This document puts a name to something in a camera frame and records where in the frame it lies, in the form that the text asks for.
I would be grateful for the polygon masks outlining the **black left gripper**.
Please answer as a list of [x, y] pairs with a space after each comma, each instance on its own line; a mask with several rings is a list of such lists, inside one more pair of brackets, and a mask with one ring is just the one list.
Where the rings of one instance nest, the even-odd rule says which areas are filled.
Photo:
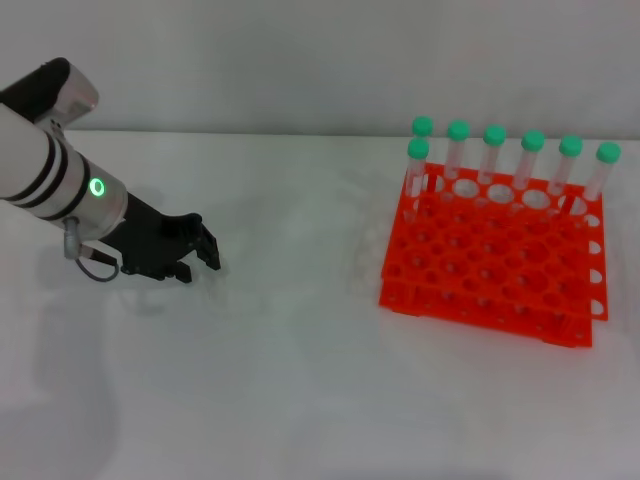
[[211, 270], [221, 269], [217, 240], [199, 214], [168, 216], [131, 193], [123, 219], [100, 242], [121, 254], [126, 274], [189, 284], [191, 268], [182, 259], [194, 248]]

